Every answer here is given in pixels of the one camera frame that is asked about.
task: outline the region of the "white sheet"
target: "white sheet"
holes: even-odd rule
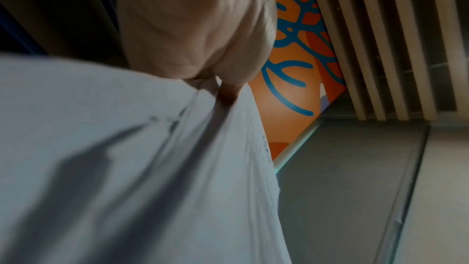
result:
[[[0,263],[290,263],[249,87],[0,59]]]

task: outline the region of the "human hand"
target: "human hand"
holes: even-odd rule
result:
[[[218,76],[218,97],[236,100],[266,62],[276,35],[275,0],[117,0],[130,68],[165,78]]]

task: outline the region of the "hand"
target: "hand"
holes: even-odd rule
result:
[[[275,0],[117,0],[130,67],[165,78],[218,76],[234,102],[266,62],[276,35]]]

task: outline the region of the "wall mural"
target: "wall mural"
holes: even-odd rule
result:
[[[276,0],[274,49],[249,85],[272,159],[345,89],[316,0]]]

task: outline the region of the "slatted ceiling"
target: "slatted ceiling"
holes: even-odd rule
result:
[[[384,23],[384,14],[379,0],[364,0],[373,28],[376,44],[383,63],[389,90],[396,109],[397,118],[401,121],[410,119],[404,89],[402,87],[401,73],[397,68],[397,59],[392,48],[388,29]]]
[[[469,120],[469,72],[455,0],[435,0],[458,115]]]
[[[412,0],[395,1],[404,30],[404,38],[409,52],[412,70],[414,73],[418,74],[415,76],[415,83],[417,85],[424,119],[435,121],[437,119],[437,109]]]
[[[339,3],[341,5],[342,13],[350,33],[353,47],[357,54],[376,118],[380,121],[385,121],[386,113],[384,110],[381,89],[378,86],[376,71],[372,65],[373,59],[371,57],[370,50],[363,38],[362,28],[358,20],[355,0],[339,0]]]
[[[324,22],[326,24],[329,37],[334,44],[337,59],[341,65],[343,77],[347,83],[347,88],[353,102],[353,107],[357,113],[358,119],[364,121],[366,120],[366,113],[363,102],[362,87],[360,86],[360,82],[358,81],[356,73],[352,69],[352,62],[349,53],[345,49],[343,35],[339,31],[339,25],[334,14],[335,9],[332,7],[330,0],[317,1],[321,8],[321,14],[324,17]]]

